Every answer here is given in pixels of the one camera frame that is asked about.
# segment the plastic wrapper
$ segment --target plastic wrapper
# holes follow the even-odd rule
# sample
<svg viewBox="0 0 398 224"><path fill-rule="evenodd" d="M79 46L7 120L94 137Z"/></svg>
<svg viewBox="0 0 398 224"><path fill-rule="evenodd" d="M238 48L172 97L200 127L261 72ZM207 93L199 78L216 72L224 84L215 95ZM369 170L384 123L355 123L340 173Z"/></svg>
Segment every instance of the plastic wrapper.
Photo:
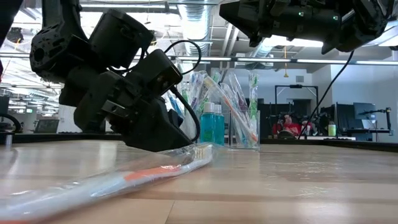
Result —
<svg viewBox="0 0 398 224"><path fill-rule="evenodd" d="M211 79L213 79L213 81L215 83L219 83L222 76L220 73L215 72L210 77L211 77ZM201 90L201 95L200 95L200 105L196 111L198 113L202 113L203 110L205 109L205 103L207 103L207 102L211 102L210 95L209 95L209 89L206 86L203 86L203 88Z"/></svg>
<svg viewBox="0 0 398 224"><path fill-rule="evenodd" d="M180 107L180 105L178 105L178 103L177 103L177 98L175 97L175 95L174 95L170 90L167 91L166 94L167 94L167 97L168 97L169 100L170 100L170 103L171 103L173 109L177 112L177 114L178 114L181 118L184 118L185 115L182 113L181 107Z"/></svg>
<svg viewBox="0 0 398 224"><path fill-rule="evenodd" d="M231 88L229 85L225 83L220 83L221 89L225 92L226 96L231 100L232 106L236 109L236 111L239 113L240 116L244 116L244 114L240 111L239 109L239 103L236 95L232 92ZM240 125L238 122L236 122L236 119L233 119L234 122L234 127L236 128L236 133L237 133L237 138L236 141L242 145L245 145L244 143L244 134L243 130L241 129Z"/></svg>
<svg viewBox="0 0 398 224"><path fill-rule="evenodd" d="M211 162L212 144L193 144L153 153L112 170L0 200L0 223L38 223L54 215L139 190Z"/></svg>
<svg viewBox="0 0 398 224"><path fill-rule="evenodd" d="M235 73L231 72L228 75L229 77L229 82L231 84L231 88L233 93L236 95L239 103L239 109L241 111L247 111L248 110L248 104L246 103L246 99L244 97L241 85L238 82L238 79L236 78Z"/></svg>
<svg viewBox="0 0 398 224"><path fill-rule="evenodd" d="M203 88L203 80L207 76L206 72L196 72L192 75L191 83L192 83L192 91L191 97L192 101L190 102L191 108L196 111L199 106L199 98L201 96L201 91Z"/></svg>
<svg viewBox="0 0 398 224"><path fill-rule="evenodd" d="M184 66L182 65L182 61L179 58L175 59L175 66L179 70L179 72L184 72Z"/></svg>
<svg viewBox="0 0 398 224"><path fill-rule="evenodd" d="M259 75L255 72L250 72L249 75L249 119L250 128L257 133L257 104L258 95L257 89L259 87Z"/></svg>
<svg viewBox="0 0 398 224"><path fill-rule="evenodd" d="M255 145L258 142L258 135L251 130L249 127L246 117L241 116L241 113L239 110L237 110L234 105L233 101L227 96L227 94L218 86L216 82L214 82L213 79L211 79L209 76L207 76L203 83L209 89L209 94L217 95L221 98L221 100L224 101L224 103L227 105L229 110L231 111L231 114L233 118L236 120L236 124L239 124L239 127L241 128L243 134L246 136L249 145Z"/></svg>

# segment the white wall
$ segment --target white wall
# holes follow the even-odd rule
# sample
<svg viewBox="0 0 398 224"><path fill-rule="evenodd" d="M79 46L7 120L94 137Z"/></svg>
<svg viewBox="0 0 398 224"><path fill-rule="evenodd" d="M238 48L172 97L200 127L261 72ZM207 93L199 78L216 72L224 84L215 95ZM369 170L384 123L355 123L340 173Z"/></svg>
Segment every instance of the white wall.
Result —
<svg viewBox="0 0 398 224"><path fill-rule="evenodd" d="M335 78L342 65L331 66ZM380 67L348 65L332 86L333 102L342 104L375 103L375 70Z"/></svg>
<svg viewBox="0 0 398 224"><path fill-rule="evenodd" d="M74 107L60 105L58 111L58 117L60 122L58 124L57 133L60 132L72 132L72 133L80 133L81 129L75 125L73 120L73 113L75 112Z"/></svg>
<svg viewBox="0 0 398 224"><path fill-rule="evenodd" d="M234 72L241 84L243 93L246 98L249 98L249 72L245 69L230 69L229 72ZM254 70L259 74L259 89L258 97L263 98L265 103L275 103L275 85L312 85L311 74L302 69L287 70L289 75L285 78L285 70ZM304 76L304 83L296 83L296 76ZM225 77L224 82L229 84L228 76ZM287 103L288 99L309 99L315 100L315 97L307 89L290 89L286 88L279 96L278 103Z"/></svg>
<svg viewBox="0 0 398 224"><path fill-rule="evenodd" d="M321 100L321 97L325 93L330 82L331 82L330 65L327 65L312 74L312 84L315 86L318 86L318 89L319 89L319 100ZM328 91L328 94L326 95L325 99L322 101L319 108L328 107L333 104L332 92L333 92L332 89ZM316 106L316 104L313 103L312 109L315 109L315 106Z"/></svg>

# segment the red shirt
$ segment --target red shirt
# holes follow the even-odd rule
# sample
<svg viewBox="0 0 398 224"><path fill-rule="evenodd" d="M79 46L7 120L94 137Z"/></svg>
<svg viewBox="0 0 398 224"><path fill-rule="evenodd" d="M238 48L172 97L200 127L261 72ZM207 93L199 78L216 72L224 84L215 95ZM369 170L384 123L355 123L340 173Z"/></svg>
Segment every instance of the red shirt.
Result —
<svg viewBox="0 0 398 224"><path fill-rule="evenodd" d="M296 123L291 123L291 124L284 124L283 130L290 131L293 133L294 136L298 136L301 132L301 127L302 125L296 124ZM274 124L272 127L272 133L273 134L278 134L278 131L282 130L282 126L280 124Z"/></svg>

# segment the wooden table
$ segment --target wooden table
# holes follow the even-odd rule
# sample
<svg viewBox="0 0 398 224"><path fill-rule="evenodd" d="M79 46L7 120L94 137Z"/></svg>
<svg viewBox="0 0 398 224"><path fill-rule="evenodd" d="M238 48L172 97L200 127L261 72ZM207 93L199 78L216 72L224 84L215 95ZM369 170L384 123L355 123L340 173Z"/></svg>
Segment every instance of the wooden table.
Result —
<svg viewBox="0 0 398 224"><path fill-rule="evenodd" d="M147 155L112 141L0 150L0 197ZM398 154L325 146L220 151L191 174L48 223L398 223Z"/></svg>

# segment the blue mouthwash bottle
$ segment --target blue mouthwash bottle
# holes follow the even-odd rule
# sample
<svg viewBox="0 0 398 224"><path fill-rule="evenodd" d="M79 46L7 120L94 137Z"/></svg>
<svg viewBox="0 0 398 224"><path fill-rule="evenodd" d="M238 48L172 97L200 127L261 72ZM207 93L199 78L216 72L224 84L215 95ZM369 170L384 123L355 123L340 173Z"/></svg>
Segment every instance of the blue mouthwash bottle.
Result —
<svg viewBox="0 0 398 224"><path fill-rule="evenodd" d="M216 143L224 146L224 116L221 105L215 105L215 119L216 119L216 129L215 129Z"/></svg>
<svg viewBox="0 0 398 224"><path fill-rule="evenodd" d="M214 103L207 102L200 116L200 142L215 142L215 109Z"/></svg>

